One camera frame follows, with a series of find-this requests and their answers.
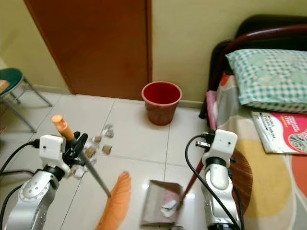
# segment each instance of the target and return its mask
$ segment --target tiled floor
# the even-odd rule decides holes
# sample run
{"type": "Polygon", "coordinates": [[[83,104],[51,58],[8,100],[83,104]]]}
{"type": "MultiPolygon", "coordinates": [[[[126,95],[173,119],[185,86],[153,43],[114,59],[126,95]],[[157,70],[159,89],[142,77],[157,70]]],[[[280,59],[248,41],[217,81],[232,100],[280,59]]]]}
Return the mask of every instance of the tiled floor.
{"type": "MultiPolygon", "coordinates": [[[[132,177],[132,193],[128,215],[120,230],[165,230],[162,227],[141,228],[140,219],[146,196],[146,184],[150,179],[176,182],[184,188],[192,176],[184,159],[184,148],[194,135],[205,131],[205,121],[198,118],[198,109],[178,108],[174,120],[167,126],[155,126],[146,117],[143,102],[101,98],[83,95],[60,95],[44,93],[53,103],[47,107],[32,92],[22,96],[18,109],[38,128],[36,134],[10,111],[1,117],[6,130],[0,135],[0,166],[20,145],[44,134],[57,134],[50,119],[61,114],[73,130],[86,132],[89,136],[102,132],[105,124],[112,123],[115,135],[103,138],[102,145],[112,145],[111,155],[97,154],[95,168],[109,188],[115,184],[122,171],[132,177]]],[[[190,158],[196,164],[201,149],[191,147],[190,158]]],[[[9,164],[10,169],[41,168],[38,150],[26,147],[9,164]]],[[[7,176],[1,181],[0,202],[26,175],[7,176]]],[[[17,196],[9,202],[5,221],[17,196]]],[[[49,208],[44,230],[91,230],[99,221],[106,203],[106,195],[90,175],[81,180],[63,179],[56,198],[49,208]]],[[[180,212],[178,225],[187,230],[204,230],[203,195],[199,182],[193,186],[180,212]]]]}

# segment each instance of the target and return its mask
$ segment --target pillow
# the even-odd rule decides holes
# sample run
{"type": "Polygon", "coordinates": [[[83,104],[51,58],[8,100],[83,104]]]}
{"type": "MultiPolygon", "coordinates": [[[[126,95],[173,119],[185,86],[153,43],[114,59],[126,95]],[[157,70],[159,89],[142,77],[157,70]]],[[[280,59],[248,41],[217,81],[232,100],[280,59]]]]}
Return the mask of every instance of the pillow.
{"type": "Polygon", "coordinates": [[[307,52],[241,49],[226,57],[235,73],[241,104],[307,113],[307,52]]]}

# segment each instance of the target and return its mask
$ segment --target black cable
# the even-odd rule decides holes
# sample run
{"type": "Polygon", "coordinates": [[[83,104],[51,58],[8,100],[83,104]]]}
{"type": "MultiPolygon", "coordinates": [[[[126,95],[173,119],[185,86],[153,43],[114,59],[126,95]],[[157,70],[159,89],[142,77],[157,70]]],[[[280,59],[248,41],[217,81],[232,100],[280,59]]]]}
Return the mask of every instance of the black cable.
{"type": "Polygon", "coordinates": [[[5,212],[5,208],[9,202],[10,197],[14,194],[14,192],[16,192],[18,189],[20,189],[22,186],[22,184],[20,186],[17,186],[16,188],[14,188],[13,190],[10,191],[10,193],[6,196],[2,208],[1,208],[1,213],[0,213],[0,230],[2,229],[2,223],[3,223],[3,218],[4,218],[4,212],[5,212]]]}
{"type": "Polygon", "coordinates": [[[242,208],[242,202],[241,202],[241,198],[240,198],[240,194],[237,190],[237,188],[235,186],[233,186],[233,190],[236,194],[236,197],[238,199],[238,203],[239,203],[239,212],[240,212],[240,223],[241,223],[241,230],[244,230],[244,216],[243,216],[243,208],[242,208]]]}
{"type": "Polygon", "coordinates": [[[196,135],[194,136],[191,140],[188,141],[187,146],[186,146],[186,150],[185,150],[185,157],[186,157],[186,162],[188,164],[188,166],[190,167],[190,169],[193,171],[193,173],[195,174],[195,176],[201,181],[201,183],[205,186],[205,188],[211,193],[211,195],[215,198],[215,200],[219,203],[219,205],[222,207],[222,209],[224,210],[224,212],[227,214],[227,216],[231,219],[231,221],[233,222],[235,228],[237,230],[241,230],[238,223],[236,222],[235,218],[231,215],[231,213],[228,211],[228,209],[225,207],[225,205],[222,203],[222,201],[219,199],[219,197],[214,193],[214,191],[208,186],[208,184],[202,179],[202,177],[196,172],[196,170],[194,169],[194,167],[192,166],[191,162],[189,161],[188,158],[188,149],[189,146],[191,144],[191,142],[193,140],[195,140],[196,138],[206,138],[206,136],[204,134],[200,134],[200,135],[196,135]]]}
{"type": "Polygon", "coordinates": [[[24,147],[26,147],[27,145],[33,145],[34,144],[34,141],[29,141],[25,144],[23,144],[22,146],[20,146],[18,149],[16,149],[10,156],[9,158],[6,160],[6,162],[4,163],[4,165],[1,167],[0,169],[0,176],[2,176],[2,173],[5,169],[5,167],[9,164],[9,162],[13,159],[13,157],[21,150],[23,149],[24,147]]]}
{"type": "Polygon", "coordinates": [[[22,169],[22,170],[9,170],[9,171],[2,172],[2,176],[7,176],[7,175],[15,174],[15,173],[28,173],[32,176],[34,175],[34,172],[27,170],[27,169],[22,169]]]}

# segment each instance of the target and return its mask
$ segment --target baseboard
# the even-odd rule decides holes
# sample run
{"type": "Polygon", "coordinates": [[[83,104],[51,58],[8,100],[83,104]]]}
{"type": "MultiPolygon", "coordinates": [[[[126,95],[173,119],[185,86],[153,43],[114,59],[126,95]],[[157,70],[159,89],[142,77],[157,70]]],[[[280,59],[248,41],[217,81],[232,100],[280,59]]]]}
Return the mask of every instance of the baseboard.
{"type": "Polygon", "coordinates": [[[45,85],[33,85],[40,92],[54,92],[61,94],[70,94],[71,92],[68,89],[53,87],[53,86],[45,86],[45,85]]]}
{"type": "Polygon", "coordinates": [[[179,107],[187,107],[187,108],[196,108],[200,109],[202,106],[202,102],[197,102],[197,101],[188,101],[188,100],[180,100],[179,107]]]}

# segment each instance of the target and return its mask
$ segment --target door frame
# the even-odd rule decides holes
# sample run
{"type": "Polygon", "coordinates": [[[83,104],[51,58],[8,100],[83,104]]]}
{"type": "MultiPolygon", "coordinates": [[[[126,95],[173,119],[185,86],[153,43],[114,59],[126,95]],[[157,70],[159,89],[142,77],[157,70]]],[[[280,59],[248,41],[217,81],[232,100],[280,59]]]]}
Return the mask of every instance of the door frame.
{"type": "MultiPolygon", "coordinates": [[[[61,67],[60,62],[57,59],[57,56],[55,55],[55,53],[52,50],[52,47],[50,45],[50,42],[48,41],[40,23],[38,18],[35,15],[35,12],[33,10],[33,7],[31,5],[30,0],[24,0],[24,3],[26,4],[32,18],[33,21],[35,23],[35,25],[37,26],[39,33],[41,34],[43,40],[45,41],[45,44],[53,58],[53,60],[55,61],[68,89],[70,90],[70,92],[72,94],[76,94],[76,92],[74,92],[74,90],[72,89],[71,85],[70,85],[70,81],[69,78],[66,76],[64,69],[61,67]]],[[[146,51],[147,51],[147,82],[150,83],[153,80],[153,44],[152,44],[152,0],[144,0],[144,8],[145,8],[145,20],[146,20],[146,51]]]]}

